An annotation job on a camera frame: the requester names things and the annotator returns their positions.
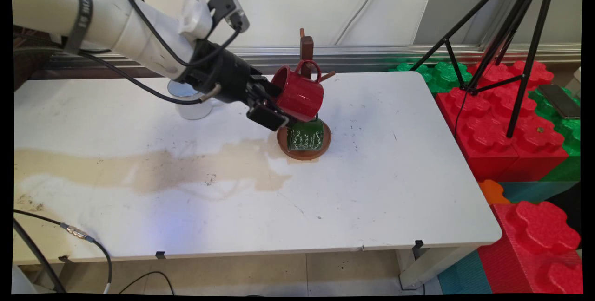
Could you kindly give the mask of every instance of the white table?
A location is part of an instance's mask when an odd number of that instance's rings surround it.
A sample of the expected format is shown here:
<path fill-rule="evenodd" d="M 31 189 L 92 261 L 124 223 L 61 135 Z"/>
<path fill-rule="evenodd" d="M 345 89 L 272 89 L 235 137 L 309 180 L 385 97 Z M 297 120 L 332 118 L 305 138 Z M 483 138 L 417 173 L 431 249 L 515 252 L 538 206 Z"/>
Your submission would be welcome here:
<path fill-rule="evenodd" d="M 141 80 L 166 93 L 168 79 Z M 411 249 L 422 240 L 431 249 L 402 263 L 403 286 L 500 238 L 421 75 L 337 74 L 324 88 L 319 114 L 333 139 L 302 162 L 240 103 L 215 100 L 208 117 L 187 121 L 125 79 L 28 81 L 14 94 L 15 208 L 87 231 L 114 260 Z M 50 262 L 104 260 L 63 229 L 17 218 Z M 13 262 L 36 262 L 19 236 Z"/>

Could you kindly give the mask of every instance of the red mug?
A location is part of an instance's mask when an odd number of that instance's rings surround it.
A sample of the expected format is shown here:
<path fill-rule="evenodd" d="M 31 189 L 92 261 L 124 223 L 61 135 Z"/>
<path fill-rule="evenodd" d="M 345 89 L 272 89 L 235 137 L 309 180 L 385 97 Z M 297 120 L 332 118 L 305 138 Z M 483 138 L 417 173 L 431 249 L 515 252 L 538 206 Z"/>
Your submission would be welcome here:
<path fill-rule="evenodd" d="M 299 74 L 305 63 L 311 63 L 316 67 L 316 80 Z M 304 122 L 311 121 L 323 105 L 324 89 L 320 85 L 320 79 L 320 68 L 311 59 L 300 60 L 295 71 L 291 71 L 288 65 L 282 66 L 272 77 L 272 84 L 282 89 L 275 98 L 275 103 L 292 117 Z"/>

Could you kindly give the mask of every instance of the green mug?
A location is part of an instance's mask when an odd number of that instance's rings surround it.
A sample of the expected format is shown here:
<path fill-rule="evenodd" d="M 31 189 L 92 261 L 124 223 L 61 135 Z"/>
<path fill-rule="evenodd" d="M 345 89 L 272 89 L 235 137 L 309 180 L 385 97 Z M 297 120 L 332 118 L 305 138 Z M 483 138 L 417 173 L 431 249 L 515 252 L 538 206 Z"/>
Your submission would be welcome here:
<path fill-rule="evenodd" d="M 323 147 L 323 121 L 316 118 L 308 122 L 299 122 L 287 128 L 287 150 L 319 151 Z"/>

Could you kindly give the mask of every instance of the black wristband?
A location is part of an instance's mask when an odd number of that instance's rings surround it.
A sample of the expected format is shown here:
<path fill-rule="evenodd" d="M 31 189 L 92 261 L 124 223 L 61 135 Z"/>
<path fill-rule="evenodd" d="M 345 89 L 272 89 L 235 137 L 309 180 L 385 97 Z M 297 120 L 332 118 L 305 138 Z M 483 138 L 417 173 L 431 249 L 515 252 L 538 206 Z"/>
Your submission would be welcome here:
<path fill-rule="evenodd" d="M 91 25 L 91 17 L 93 17 L 93 0 L 79 0 L 79 13 L 74 20 L 73 29 L 68 35 L 68 41 L 64 45 L 64 52 L 73 55 L 79 53 L 80 46 L 83 44 L 89 25 Z"/>

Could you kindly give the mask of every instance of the black tripod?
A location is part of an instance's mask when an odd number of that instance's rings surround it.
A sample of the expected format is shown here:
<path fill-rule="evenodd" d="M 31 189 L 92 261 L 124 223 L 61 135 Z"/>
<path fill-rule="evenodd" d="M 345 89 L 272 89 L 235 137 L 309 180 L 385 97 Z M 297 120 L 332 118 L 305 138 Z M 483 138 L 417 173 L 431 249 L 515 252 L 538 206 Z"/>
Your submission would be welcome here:
<path fill-rule="evenodd" d="M 520 80 L 520 87 L 518 93 L 516 94 L 515 106 L 512 110 L 512 116 L 510 117 L 510 123 L 508 123 L 508 131 L 506 132 L 506 136 L 508 138 L 512 137 L 512 134 L 515 130 L 516 120 L 519 116 L 519 111 L 521 110 L 521 104 L 523 100 L 523 96 L 525 95 L 525 89 L 527 89 L 527 83 L 529 82 L 529 76 L 531 75 L 531 68 L 533 67 L 533 60 L 535 60 L 535 53 L 537 52 L 537 46 L 539 45 L 539 39 L 542 36 L 543 25 L 546 21 L 546 17 L 548 15 L 548 9 L 550 6 L 550 2 L 552 0 L 543 0 L 542 7 L 540 8 L 539 15 L 537 17 L 537 23 L 535 24 L 535 31 L 533 32 L 533 38 L 531 39 L 531 45 L 529 47 L 529 53 L 527 55 L 527 60 L 525 62 L 525 69 L 521 75 L 516 77 L 506 79 L 503 81 L 499 81 L 498 83 L 494 83 L 492 85 L 488 85 L 477 89 L 477 83 L 480 77 L 483 75 L 485 68 L 489 65 L 489 63 L 495 59 L 495 65 L 499 65 L 510 45 L 516 30 L 521 25 L 523 17 L 525 17 L 525 13 L 527 13 L 527 9 L 531 5 L 533 0 L 516 0 L 514 6 L 508 13 L 506 20 L 502 24 L 500 30 L 496 34 L 494 40 L 491 44 L 487 47 L 487 50 L 484 53 L 482 62 L 480 63 L 477 71 L 473 75 L 473 78 L 468 82 L 465 83 L 463 81 L 463 77 L 461 76 L 461 71 L 459 71 L 459 66 L 457 65 L 455 54 L 452 51 L 452 47 L 450 46 L 450 37 L 461 28 L 480 8 L 485 5 L 489 0 L 480 0 L 476 6 L 474 6 L 469 13 L 461 19 L 461 21 L 457 22 L 457 24 L 442 37 L 436 45 L 428 51 L 411 69 L 410 71 L 415 71 L 423 62 L 425 62 L 438 48 L 442 47 L 442 45 L 446 45 L 446 49 L 448 50 L 448 54 L 450 56 L 450 60 L 452 65 L 455 68 L 455 73 L 457 78 L 459 79 L 459 87 L 461 90 L 465 90 L 466 93 L 470 93 L 471 95 L 476 95 L 482 91 L 493 89 L 495 87 L 499 87 L 508 83 L 512 83 L 514 81 Z"/>

